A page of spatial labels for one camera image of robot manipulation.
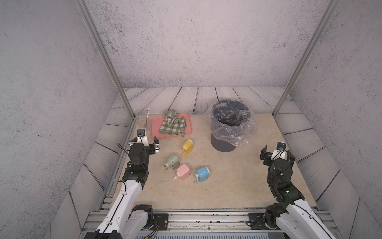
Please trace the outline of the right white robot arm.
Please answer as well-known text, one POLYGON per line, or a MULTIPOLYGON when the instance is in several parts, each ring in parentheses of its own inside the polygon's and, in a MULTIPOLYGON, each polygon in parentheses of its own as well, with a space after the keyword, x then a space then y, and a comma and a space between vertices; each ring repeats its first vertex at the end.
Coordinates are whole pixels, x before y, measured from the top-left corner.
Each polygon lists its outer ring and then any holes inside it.
POLYGON ((292 183, 295 157, 286 150, 286 143, 279 141, 273 152, 264 147, 260 160, 268 167, 267 183, 277 201, 265 209, 265 226, 271 230, 282 230, 285 239, 334 239, 335 236, 292 183))

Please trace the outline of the blue pencil sharpener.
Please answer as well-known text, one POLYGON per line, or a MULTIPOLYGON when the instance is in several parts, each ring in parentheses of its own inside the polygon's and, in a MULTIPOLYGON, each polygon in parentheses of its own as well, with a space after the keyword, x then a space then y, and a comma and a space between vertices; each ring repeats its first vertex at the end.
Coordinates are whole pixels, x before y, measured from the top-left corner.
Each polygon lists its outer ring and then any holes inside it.
POLYGON ((195 181, 195 184, 197 184, 199 182, 207 181, 209 176, 210 176, 210 170, 208 169, 208 167, 203 166, 203 167, 197 169, 196 174, 195 174, 195 177, 197 180, 195 181))

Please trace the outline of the green white pencil sharpener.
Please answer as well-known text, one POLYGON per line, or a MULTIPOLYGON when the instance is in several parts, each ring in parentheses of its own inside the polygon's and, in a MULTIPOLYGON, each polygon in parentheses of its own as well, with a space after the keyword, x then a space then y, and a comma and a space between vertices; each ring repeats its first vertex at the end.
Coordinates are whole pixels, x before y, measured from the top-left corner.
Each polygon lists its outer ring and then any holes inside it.
POLYGON ((174 170, 177 167, 180 166, 180 161, 178 157, 175 154, 172 154, 166 161, 164 168, 165 171, 168 171, 169 169, 174 170))

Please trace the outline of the pink pencil sharpener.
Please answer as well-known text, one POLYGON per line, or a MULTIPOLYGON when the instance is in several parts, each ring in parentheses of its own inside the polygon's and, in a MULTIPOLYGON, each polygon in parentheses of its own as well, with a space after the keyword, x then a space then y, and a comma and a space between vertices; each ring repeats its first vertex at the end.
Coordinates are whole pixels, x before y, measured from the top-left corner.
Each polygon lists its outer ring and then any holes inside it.
POLYGON ((186 164, 182 164, 176 169, 176 175, 173 177, 173 179, 181 179, 184 181, 190 176, 190 174, 190 168, 186 164))

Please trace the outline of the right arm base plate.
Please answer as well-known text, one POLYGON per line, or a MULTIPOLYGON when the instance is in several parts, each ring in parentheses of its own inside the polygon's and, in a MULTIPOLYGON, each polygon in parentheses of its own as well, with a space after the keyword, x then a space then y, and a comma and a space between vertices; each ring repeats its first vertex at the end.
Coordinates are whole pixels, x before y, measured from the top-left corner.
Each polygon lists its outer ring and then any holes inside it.
POLYGON ((270 215, 265 213, 249 213, 246 225, 252 230, 271 230, 269 227, 270 215))

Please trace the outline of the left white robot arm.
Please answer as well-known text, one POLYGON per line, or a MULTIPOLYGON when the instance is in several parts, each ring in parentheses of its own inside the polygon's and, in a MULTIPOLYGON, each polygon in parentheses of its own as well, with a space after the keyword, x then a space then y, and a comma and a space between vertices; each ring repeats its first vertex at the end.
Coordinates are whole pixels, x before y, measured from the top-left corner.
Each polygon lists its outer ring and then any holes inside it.
POLYGON ((127 153, 127 164, 121 190, 105 219, 95 232, 88 232, 86 239, 135 239, 142 229, 155 225, 151 205, 134 205, 141 194, 149 175, 149 158, 160 151, 159 139, 149 144, 144 130, 138 130, 138 136, 128 143, 129 149, 118 147, 127 153))

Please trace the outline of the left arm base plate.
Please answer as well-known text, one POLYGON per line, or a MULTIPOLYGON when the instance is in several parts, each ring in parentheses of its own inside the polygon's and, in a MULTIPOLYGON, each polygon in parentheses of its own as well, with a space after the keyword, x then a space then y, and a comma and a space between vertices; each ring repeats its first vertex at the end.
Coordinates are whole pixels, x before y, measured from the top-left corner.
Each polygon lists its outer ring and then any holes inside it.
POLYGON ((149 214, 147 224, 143 231, 166 231, 168 229, 169 214, 149 214))

